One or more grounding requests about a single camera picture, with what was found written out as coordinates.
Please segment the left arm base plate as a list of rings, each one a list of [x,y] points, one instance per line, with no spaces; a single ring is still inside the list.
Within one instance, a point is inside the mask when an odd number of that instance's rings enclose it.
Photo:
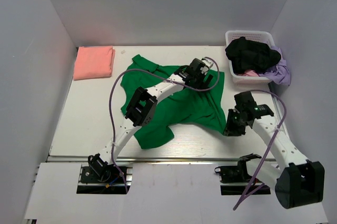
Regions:
[[[120,166],[120,170],[124,174],[124,179],[129,185],[132,182],[132,167]],[[113,184],[124,184],[124,180],[121,177],[119,170],[115,167],[110,168],[110,172],[105,174],[103,179],[100,179],[89,166],[82,166],[79,182],[87,185],[98,183],[109,184],[111,182],[113,182]]]

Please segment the green t shirt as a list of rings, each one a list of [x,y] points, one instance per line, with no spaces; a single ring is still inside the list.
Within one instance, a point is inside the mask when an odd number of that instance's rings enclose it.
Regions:
[[[152,87],[160,83],[159,76],[169,78],[178,67],[161,66],[136,55],[129,68],[132,72],[125,74],[121,81],[126,93],[126,101],[121,108],[123,113],[138,87]],[[170,125],[173,124],[200,124],[220,133],[224,131],[226,118],[221,99],[225,73],[210,70],[209,75],[213,77],[210,83],[214,86],[212,90],[196,92],[186,88],[157,105],[153,120],[134,134],[142,149],[157,148],[172,140],[174,134]]]

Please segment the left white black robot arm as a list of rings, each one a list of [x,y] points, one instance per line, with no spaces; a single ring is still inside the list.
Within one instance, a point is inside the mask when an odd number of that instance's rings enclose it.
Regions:
[[[179,67],[167,79],[142,69],[130,69],[122,72],[117,79],[130,72],[143,72],[161,80],[160,83],[149,87],[139,87],[134,92],[126,107],[125,116],[116,130],[112,115],[112,96],[116,84],[113,85],[109,97],[109,114],[113,127],[113,138],[102,151],[88,157],[88,165],[93,170],[93,175],[99,181],[107,181],[111,176],[111,167],[117,167],[116,159],[130,138],[141,127],[148,125],[154,118],[156,106],[169,96],[182,91],[184,88],[203,92],[213,89],[209,87],[212,76],[208,74],[212,66],[218,67],[215,60],[210,57],[193,59],[190,65]]]

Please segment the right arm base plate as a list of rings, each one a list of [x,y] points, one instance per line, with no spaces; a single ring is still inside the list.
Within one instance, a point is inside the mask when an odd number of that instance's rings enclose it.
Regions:
[[[238,165],[235,166],[218,166],[214,168],[214,172],[221,177],[221,182],[224,184],[232,184],[245,182],[248,183],[251,179],[246,169]]]

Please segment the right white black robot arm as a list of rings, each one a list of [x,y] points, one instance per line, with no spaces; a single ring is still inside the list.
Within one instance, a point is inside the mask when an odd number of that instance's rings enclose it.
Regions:
[[[295,147],[281,130],[283,121],[276,119],[268,105],[257,104],[251,91],[238,93],[234,99],[235,107],[229,109],[225,136],[243,136],[250,127],[267,146],[263,156],[248,154],[240,157],[236,166],[220,168],[223,183],[247,184],[238,202],[257,192],[257,189],[250,189],[256,181],[261,182],[258,189],[267,186],[274,190],[285,209],[321,202],[325,177],[323,165],[310,161]]]

